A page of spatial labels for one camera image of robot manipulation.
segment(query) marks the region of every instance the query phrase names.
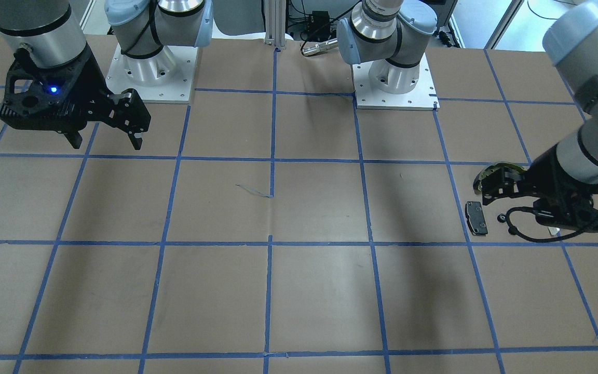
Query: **cylindrical metal part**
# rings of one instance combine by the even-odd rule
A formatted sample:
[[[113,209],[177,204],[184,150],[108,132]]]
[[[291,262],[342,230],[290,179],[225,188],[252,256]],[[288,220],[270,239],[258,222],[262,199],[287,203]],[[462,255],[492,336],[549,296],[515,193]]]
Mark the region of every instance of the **cylindrical metal part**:
[[[156,33],[159,40],[164,45],[194,47],[205,17],[211,22],[211,9],[211,2],[203,0],[196,7],[184,12],[170,12],[160,7],[157,8],[155,17]]]
[[[394,15],[401,9],[403,0],[364,0],[371,10],[380,15]]]
[[[363,11],[363,3],[358,3],[352,9],[350,19],[352,26],[359,32],[359,35],[375,41],[385,40],[396,31],[396,18],[389,21],[376,21]]]
[[[128,78],[136,85],[145,87],[163,85],[180,71],[174,54],[168,47],[164,47],[160,53],[148,59],[123,56],[123,62]]]
[[[152,28],[146,28],[149,21],[149,10],[145,9],[137,17],[123,24],[112,26],[114,35],[117,36],[121,50],[133,57],[152,57],[160,52],[162,45],[156,43],[152,35]]]
[[[73,61],[85,49],[86,39],[68,2],[53,2],[48,9],[43,8],[45,2],[41,3],[32,6],[30,2],[12,2],[10,6],[14,9],[7,3],[3,7],[7,13],[0,10],[0,33],[13,51],[28,45],[36,66],[48,69]],[[63,4],[61,12],[54,3]],[[35,21],[32,23],[17,14],[18,10],[23,14],[33,10],[38,14],[33,16]]]
[[[0,0],[0,29],[33,31],[60,19],[69,8],[68,0]]]
[[[419,71],[419,65],[404,69],[392,65],[387,60],[377,60],[368,70],[368,78],[373,87],[393,95],[400,95],[417,87]]]
[[[202,5],[204,0],[159,0],[158,7],[168,12],[190,12]]]
[[[553,59],[560,57],[557,52],[551,51],[550,55]],[[574,92],[583,87],[583,84],[592,76],[598,76],[598,26],[576,47],[568,51],[565,57],[554,62],[555,67],[562,73]],[[589,114],[592,117],[577,133],[558,143],[558,161],[575,179],[596,183],[598,182],[598,103],[592,107]]]

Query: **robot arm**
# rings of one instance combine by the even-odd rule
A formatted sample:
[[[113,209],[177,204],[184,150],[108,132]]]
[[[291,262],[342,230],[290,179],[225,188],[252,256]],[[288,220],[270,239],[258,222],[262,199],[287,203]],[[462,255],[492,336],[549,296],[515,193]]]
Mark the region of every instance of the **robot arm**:
[[[598,232],[598,0],[590,0],[567,12],[543,39],[549,57],[575,92],[586,113],[584,125],[535,159],[525,171],[510,164],[496,164],[474,181],[484,205],[499,198],[537,197],[533,207],[508,211],[511,234],[532,242],[552,242],[582,232]],[[575,230],[573,234],[534,239],[518,231],[509,215],[533,213],[541,225]]]
[[[135,90],[107,89],[67,0],[0,2],[0,33],[15,55],[0,119],[21,130],[59,132],[76,149],[87,121],[102,121],[140,149],[151,116]],[[24,81],[29,89],[15,92]]]

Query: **floor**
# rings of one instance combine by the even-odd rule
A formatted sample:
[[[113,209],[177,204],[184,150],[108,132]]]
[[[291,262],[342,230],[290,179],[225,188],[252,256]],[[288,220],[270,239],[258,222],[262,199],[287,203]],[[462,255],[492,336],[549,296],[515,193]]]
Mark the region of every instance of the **floor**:
[[[439,111],[366,111],[297,48],[214,40],[141,151],[0,123],[0,372],[598,374],[598,234],[463,215],[581,124],[548,58],[429,49]]]
[[[452,20],[463,45],[484,48],[510,3],[510,0],[458,0]],[[572,0],[525,0],[495,49],[543,52],[543,36],[555,19],[574,7],[569,3]]]

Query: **white mounting plate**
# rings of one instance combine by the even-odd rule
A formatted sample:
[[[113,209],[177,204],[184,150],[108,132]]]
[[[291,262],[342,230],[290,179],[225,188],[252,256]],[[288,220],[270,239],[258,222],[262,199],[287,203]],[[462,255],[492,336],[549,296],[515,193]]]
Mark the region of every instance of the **white mounting plate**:
[[[440,107],[435,85],[428,66],[426,54],[420,64],[421,73],[415,89],[406,94],[394,95],[379,90],[371,85],[368,78],[371,62],[352,65],[355,95],[359,109],[399,109],[402,111],[432,111]]]
[[[176,65],[181,68],[172,79],[159,86],[140,86],[128,78],[128,74],[121,59],[121,47],[117,45],[107,71],[107,87],[114,93],[121,93],[127,88],[135,88],[144,102],[187,103],[193,93],[195,67],[197,66],[197,48],[195,47],[168,47],[176,58]]]

